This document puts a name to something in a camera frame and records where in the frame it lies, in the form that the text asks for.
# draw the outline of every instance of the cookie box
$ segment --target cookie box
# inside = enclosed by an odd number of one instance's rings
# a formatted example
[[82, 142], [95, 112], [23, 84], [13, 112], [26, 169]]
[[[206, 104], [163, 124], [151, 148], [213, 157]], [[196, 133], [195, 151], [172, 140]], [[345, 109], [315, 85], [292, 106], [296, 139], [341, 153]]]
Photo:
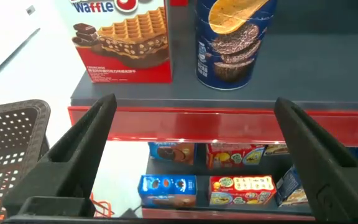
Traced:
[[206, 147], [209, 169], [257, 165], [265, 150], [265, 145], [256, 144], [209, 143]]
[[179, 142], [149, 142], [150, 157], [193, 165], [196, 144]]
[[196, 205], [196, 176], [142, 175], [138, 191], [144, 206], [192, 207]]
[[264, 156], [289, 154], [286, 144], [270, 144], [266, 146]]
[[56, 4], [92, 82], [172, 81], [165, 0]]
[[272, 176], [212, 176], [210, 205], [262, 205], [276, 193]]
[[299, 205], [308, 203], [305, 191], [295, 167], [291, 167], [277, 182], [278, 206]]

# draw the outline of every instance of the store shelf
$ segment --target store shelf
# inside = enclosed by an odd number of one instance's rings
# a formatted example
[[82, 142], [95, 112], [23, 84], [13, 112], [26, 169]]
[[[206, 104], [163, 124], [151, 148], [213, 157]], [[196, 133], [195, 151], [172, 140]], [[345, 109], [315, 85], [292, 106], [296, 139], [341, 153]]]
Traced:
[[206, 168], [206, 148], [199, 144], [196, 151], [195, 164], [189, 166], [170, 161], [149, 159], [146, 174], [175, 174], [175, 175], [197, 175], [197, 203], [196, 207], [184, 208], [193, 211], [220, 211], [220, 212], [246, 212], [246, 213], [269, 213], [277, 215], [301, 215], [311, 216], [308, 205], [278, 207], [275, 198], [266, 205], [209, 205], [208, 189], [209, 177], [211, 175], [272, 175], [277, 182], [291, 167], [290, 155], [264, 156], [259, 165], [245, 166], [241, 168], [225, 168], [208, 170]]
[[281, 142], [272, 108], [282, 96], [344, 144], [358, 146], [358, 1], [279, 1], [254, 76], [236, 91], [212, 90], [196, 79], [193, 8], [169, 11], [173, 83], [94, 85], [84, 74], [71, 97], [73, 122], [115, 93], [110, 139]]

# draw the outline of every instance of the blue canister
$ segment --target blue canister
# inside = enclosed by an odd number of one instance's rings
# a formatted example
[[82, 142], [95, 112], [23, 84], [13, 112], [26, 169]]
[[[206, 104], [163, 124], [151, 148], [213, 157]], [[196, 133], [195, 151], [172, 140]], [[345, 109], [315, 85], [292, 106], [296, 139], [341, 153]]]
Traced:
[[248, 84], [277, 0], [197, 0], [198, 79], [211, 88]]

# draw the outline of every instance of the cookie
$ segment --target cookie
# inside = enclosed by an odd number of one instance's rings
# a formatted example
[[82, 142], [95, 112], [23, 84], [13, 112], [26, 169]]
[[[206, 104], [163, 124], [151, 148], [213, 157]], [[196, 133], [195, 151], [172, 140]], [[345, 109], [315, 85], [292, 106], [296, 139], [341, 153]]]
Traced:
[[241, 50], [234, 54], [221, 55], [221, 58], [226, 63], [241, 63], [248, 60], [249, 57], [253, 56], [258, 51], [261, 41], [256, 40], [249, 47]]
[[175, 160], [175, 152], [173, 149], [158, 148], [157, 154], [162, 159]]
[[219, 35], [212, 42], [213, 49], [223, 55], [234, 54], [246, 49], [258, 37], [259, 28], [255, 24], [246, 23], [237, 31]]
[[224, 62], [215, 62], [214, 71], [217, 77], [222, 81], [227, 83], [238, 82], [239, 80], [247, 76], [247, 70], [250, 69], [251, 63], [254, 59], [250, 59], [242, 63], [224, 63]]

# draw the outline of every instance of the black plastic basket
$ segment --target black plastic basket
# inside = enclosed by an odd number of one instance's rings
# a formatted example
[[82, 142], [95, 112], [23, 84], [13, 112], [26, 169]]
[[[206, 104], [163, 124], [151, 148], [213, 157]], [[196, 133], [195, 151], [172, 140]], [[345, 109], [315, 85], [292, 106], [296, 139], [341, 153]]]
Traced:
[[0, 105], [0, 222], [2, 198], [49, 150], [45, 137], [49, 105], [28, 100]]

